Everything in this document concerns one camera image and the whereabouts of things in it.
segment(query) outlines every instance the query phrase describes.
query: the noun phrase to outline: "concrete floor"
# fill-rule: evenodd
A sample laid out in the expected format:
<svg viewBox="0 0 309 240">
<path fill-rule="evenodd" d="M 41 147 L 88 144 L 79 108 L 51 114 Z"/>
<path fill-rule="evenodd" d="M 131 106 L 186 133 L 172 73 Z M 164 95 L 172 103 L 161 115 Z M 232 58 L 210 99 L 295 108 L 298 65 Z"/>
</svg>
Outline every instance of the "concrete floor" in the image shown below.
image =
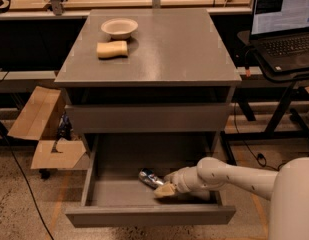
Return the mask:
<svg viewBox="0 0 309 240">
<path fill-rule="evenodd" d="M 243 116 L 238 115 L 236 122 L 240 131 L 249 131 L 264 129 L 268 118 L 268 115 L 259 115 L 257 122 L 246 122 Z M 288 119 L 284 119 L 279 127 L 293 128 L 294 125 Z M 228 121 L 226 131 L 236 131 L 233 116 Z M 255 154 L 262 152 L 268 164 L 274 167 L 309 154 L 309 141 L 306 139 L 249 141 L 248 145 Z M 259 168 L 244 143 L 232 143 L 232 149 L 239 165 Z M 80 206 L 86 172 L 52 170 L 51 177 L 42 180 L 37 170 L 30 169 L 34 147 L 13 147 L 13 152 L 26 174 L 37 205 L 54 239 L 267 239 L 269 202 L 231 185 L 221 190 L 223 203 L 236 207 L 236 214 L 228 225 L 75 228 L 64 212 L 69 207 Z M 214 156 L 224 159 L 220 145 Z M 13 239 L 50 238 L 10 149 L 0 147 L 0 240 Z"/>
</svg>

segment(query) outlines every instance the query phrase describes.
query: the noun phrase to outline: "drawer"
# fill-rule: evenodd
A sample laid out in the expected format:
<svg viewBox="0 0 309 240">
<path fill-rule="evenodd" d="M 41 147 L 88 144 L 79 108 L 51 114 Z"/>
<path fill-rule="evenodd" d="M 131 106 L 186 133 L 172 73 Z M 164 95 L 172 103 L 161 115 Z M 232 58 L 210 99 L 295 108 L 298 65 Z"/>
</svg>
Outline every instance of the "drawer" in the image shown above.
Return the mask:
<svg viewBox="0 0 309 240">
<path fill-rule="evenodd" d="M 222 131 L 229 105 L 68 105 L 77 133 Z"/>
<path fill-rule="evenodd" d="M 144 167 L 163 176 L 208 154 L 202 133 L 97 135 L 81 207 L 66 215 L 75 227 L 227 224 L 235 207 L 223 206 L 218 192 L 208 201 L 156 199 L 138 179 Z"/>
</svg>

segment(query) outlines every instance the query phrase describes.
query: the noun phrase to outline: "white bowl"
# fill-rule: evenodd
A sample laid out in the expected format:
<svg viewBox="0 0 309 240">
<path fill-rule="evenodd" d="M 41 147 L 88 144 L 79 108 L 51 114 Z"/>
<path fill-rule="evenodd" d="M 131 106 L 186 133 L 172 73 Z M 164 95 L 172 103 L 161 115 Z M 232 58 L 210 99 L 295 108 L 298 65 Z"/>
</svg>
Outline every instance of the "white bowl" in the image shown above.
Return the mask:
<svg viewBox="0 0 309 240">
<path fill-rule="evenodd" d="M 112 39 L 123 40 L 129 38 L 137 27 L 138 24 L 134 20 L 118 18 L 104 22 L 101 29 L 109 34 Z"/>
</svg>

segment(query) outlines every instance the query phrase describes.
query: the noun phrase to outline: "open cardboard box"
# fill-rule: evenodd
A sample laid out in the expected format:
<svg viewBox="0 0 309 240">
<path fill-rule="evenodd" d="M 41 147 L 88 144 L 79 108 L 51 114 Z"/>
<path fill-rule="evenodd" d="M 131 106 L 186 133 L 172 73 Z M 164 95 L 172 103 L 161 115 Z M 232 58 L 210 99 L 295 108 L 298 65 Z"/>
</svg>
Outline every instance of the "open cardboard box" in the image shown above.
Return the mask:
<svg viewBox="0 0 309 240">
<path fill-rule="evenodd" d="M 64 112 L 61 91 L 36 87 L 8 135 L 25 140 L 37 140 L 32 169 L 88 168 L 89 157 L 82 141 L 56 142 L 57 128 Z"/>
</svg>

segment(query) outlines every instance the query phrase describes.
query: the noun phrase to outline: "cabinet top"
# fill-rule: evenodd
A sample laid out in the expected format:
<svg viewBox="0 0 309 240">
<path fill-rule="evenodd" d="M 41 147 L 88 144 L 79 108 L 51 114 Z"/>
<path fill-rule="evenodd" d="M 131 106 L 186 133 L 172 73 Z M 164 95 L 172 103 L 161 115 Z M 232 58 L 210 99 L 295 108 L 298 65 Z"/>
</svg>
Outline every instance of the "cabinet top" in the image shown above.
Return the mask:
<svg viewBox="0 0 309 240">
<path fill-rule="evenodd" d="M 110 19 L 138 23 L 128 57 L 99 59 Z M 55 83 L 60 87 L 236 85 L 236 71 L 206 9 L 92 10 Z"/>
</svg>

